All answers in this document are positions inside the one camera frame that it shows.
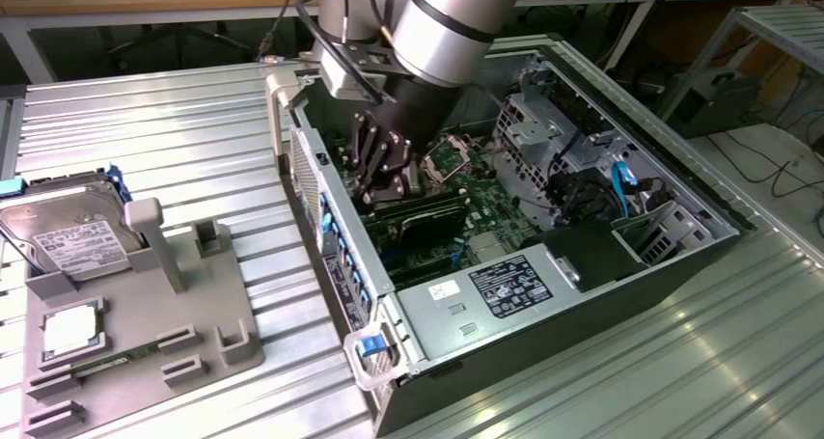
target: blue latch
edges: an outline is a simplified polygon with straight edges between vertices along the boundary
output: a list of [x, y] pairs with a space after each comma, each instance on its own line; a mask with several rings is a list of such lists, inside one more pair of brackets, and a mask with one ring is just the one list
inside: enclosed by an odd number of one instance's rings
[[128, 203], [131, 201], [131, 193], [128, 192], [128, 188], [125, 188], [124, 173], [120, 171], [120, 168], [111, 162], [108, 164], [108, 167], [105, 168], [105, 175], [117, 186], [117, 194], [120, 195], [120, 199], [124, 200], [125, 203]]
[[358, 344], [355, 344], [355, 348], [358, 349], [358, 355], [362, 359], [366, 359], [370, 355], [375, 355], [379, 352], [383, 352], [389, 346], [386, 345], [386, 340], [382, 335], [369, 336], [367, 338], [362, 338]]
[[616, 195], [618, 195], [618, 200], [621, 201], [624, 216], [629, 217], [629, 202], [626, 201], [626, 195], [624, 194], [624, 183], [637, 185], [638, 180], [634, 178], [634, 175], [629, 171], [629, 167], [624, 161], [618, 161], [613, 164], [612, 176], [613, 189], [616, 190]]
[[25, 191], [25, 181], [21, 178], [9, 178], [0, 181], [0, 198], [21, 195]]
[[320, 232], [326, 233], [332, 228], [332, 213], [323, 214], [323, 220], [320, 221]]

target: sticker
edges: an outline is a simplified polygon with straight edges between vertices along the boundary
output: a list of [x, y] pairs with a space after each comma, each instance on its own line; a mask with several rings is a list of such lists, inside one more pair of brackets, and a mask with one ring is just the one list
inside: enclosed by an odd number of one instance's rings
[[69, 229], [35, 234], [35, 242], [67, 274], [125, 261], [125, 250], [104, 220]]
[[435, 301], [439, 301], [445, 297], [450, 297], [458, 292], [461, 292], [461, 288], [454, 280], [449, 280], [447, 282], [438, 283], [429, 287], [429, 293], [433, 295]]
[[553, 297], [525, 256], [515, 256], [471, 272], [469, 278], [498, 318], [517, 314]]

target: white tag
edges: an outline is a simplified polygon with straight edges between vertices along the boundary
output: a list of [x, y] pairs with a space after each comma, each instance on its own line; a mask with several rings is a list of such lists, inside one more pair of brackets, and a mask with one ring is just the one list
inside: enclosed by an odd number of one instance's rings
[[429, 287], [429, 293], [433, 295], [433, 299], [435, 301], [443, 299], [445, 297], [450, 297], [453, 294], [461, 292], [461, 288], [454, 280], [449, 280], [447, 282], [438, 283]]
[[35, 234], [33, 239], [68, 275], [125, 261], [124, 247], [104, 220]]

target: ribbed metal surface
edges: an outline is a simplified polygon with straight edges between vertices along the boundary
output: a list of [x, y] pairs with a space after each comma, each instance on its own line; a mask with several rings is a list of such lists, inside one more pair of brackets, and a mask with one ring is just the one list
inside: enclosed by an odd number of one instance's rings
[[[83, 437], [167, 437], [171, 431], [176, 437], [371, 435], [274, 167], [266, 75], [267, 69], [248, 65], [29, 89], [17, 173], [59, 176], [111, 161], [133, 197], [160, 200], [167, 230], [219, 218], [232, 233], [267, 355], [255, 369]], [[3, 263], [5, 438], [17, 437], [25, 293], [13, 250]]]
[[[577, 54], [562, 45], [554, 49], [624, 103], [760, 231], [656, 309], [393, 437], [824, 436], [820, 254], [792, 233], [777, 232], [779, 224], [736, 199], [745, 194], [728, 188], [720, 173]], [[260, 367], [87, 437], [168, 437], [171, 431], [183, 437], [371, 436], [274, 175], [264, 74], [251, 66], [203, 69], [119, 78], [117, 87], [85, 82], [39, 87], [29, 94], [19, 169], [25, 175], [56, 175], [111, 159], [123, 166], [136, 196], [162, 199], [170, 228], [219, 216], [232, 229], [266, 342]], [[247, 82], [243, 87], [255, 92], [222, 96], [220, 87], [208, 87], [214, 81]], [[200, 90], [190, 99], [190, 88], [208, 88], [215, 95]], [[109, 99], [107, 94], [119, 96]], [[159, 96], [163, 104], [153, 104]], [[119, 99], [132, 105], [112, 110]], [[77, 113], [48, 117], [59, 114], [52, 104], [61, 100], [72, 101]], [[1, 439], [17, 436], [20, 280], [20, 262], [7, 251], [0, 275]]]
[[811, 5], [748, 7], [736, 14], [736, 20], [824, 73], [824, 10]]

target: hard drive label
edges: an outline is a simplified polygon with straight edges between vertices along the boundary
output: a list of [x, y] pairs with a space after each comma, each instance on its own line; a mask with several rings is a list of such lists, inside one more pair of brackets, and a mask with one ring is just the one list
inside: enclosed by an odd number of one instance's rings
[[498, 318], [517, 314], [553, 297], [525, 256], [515, 256], [471, 272], [469, 278]]
[[68, 275], [125, 261], [124, 247], [104, 220], [35, 234], [33, 239]]

